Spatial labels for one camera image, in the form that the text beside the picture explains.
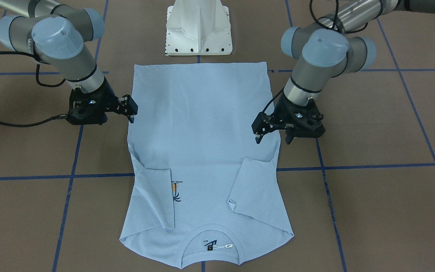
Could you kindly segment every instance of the light blue t-shirt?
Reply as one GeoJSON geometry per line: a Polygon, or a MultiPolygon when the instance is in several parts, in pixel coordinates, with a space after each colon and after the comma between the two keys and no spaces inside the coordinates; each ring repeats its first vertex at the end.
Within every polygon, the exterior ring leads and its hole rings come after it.
{"type": "Polygon", "coordinates": [[[279,132],[258,145],[251,129],[271,99],[265,62],[135,65],[133,84],[126,247],[182,269],[241,264],[293,237],[276,182],[279,132]]]}

